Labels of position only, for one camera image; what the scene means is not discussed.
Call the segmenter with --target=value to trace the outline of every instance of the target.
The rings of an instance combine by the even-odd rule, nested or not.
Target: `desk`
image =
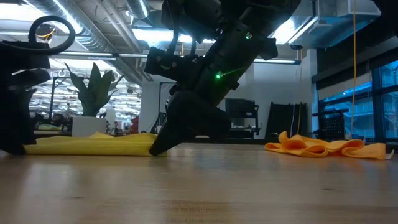
[[[0,169],[2,224],[385,224],[398,214],[397,160],[182,144],[169,157],[0,155]]]

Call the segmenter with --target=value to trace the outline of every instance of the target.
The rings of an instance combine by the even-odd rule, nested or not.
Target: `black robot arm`
[[[216,1],[166,0],[162,22],[178,33],[190,34],[197,42],[215,39],[203,57],[180,57],[151,48],[145,71],[177,82],[167,120],[150,149],[154,156],[197,135],[223,138],[231,129],[229,116],[216,106],[259,55],[265,59],[278,56],[272,34],[296,10],[300,0]]]

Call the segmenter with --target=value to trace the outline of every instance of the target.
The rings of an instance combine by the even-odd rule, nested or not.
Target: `wooden table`
[[[397,223],[398,161],[184,144],[169,157],[0,156],[0,223]]]

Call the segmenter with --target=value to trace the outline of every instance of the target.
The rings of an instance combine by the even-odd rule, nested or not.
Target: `potted plant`
[[[86,86],[83,79],[74,74],[67,64],[65,65],[70,73],[73,85],[78,89],[78,98],[83,107],[83,116],[73,118],[72,136],[87,137],[95,132],[105,133],[106,119],[96,116],[100,109],[109,102],[112,94],[118,91],[116,85],[122,80],[123,76],[113,82],[115,81],[113,71],[107,71],[101,76],[97,64],[94,63],[88,86]]]

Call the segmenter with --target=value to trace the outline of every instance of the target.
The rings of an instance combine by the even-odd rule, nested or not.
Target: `towel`
[[[365,146],[365,143],[358,139],[326,142],[300,135],[289,138],[286,131],[281,133],[278,139],[280,143],[268,143],[265,145],[265,149],[302,157],[346,156],[360,159],[386,158],[385,144]]]
[[[55,136],[40,138],[36,145],[24,147],[28,155],[151,156],[149,149],[156,137],[155,134],[113,137],[101,133],[87,138]]]

